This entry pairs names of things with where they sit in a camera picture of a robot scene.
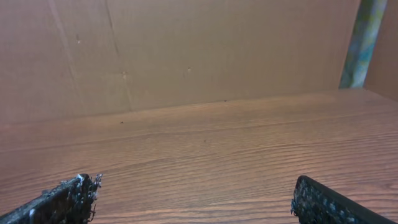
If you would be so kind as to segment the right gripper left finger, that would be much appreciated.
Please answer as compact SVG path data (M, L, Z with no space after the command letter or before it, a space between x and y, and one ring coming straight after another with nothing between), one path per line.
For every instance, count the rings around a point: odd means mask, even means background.
M24 205L1 215L1 224L86 224L96 214L102 174L78 174Z

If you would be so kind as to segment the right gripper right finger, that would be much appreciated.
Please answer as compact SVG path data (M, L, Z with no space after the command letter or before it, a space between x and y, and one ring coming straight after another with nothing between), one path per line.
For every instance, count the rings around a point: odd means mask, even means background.
M300 224L397 224L306 175L297 179L290 212Z

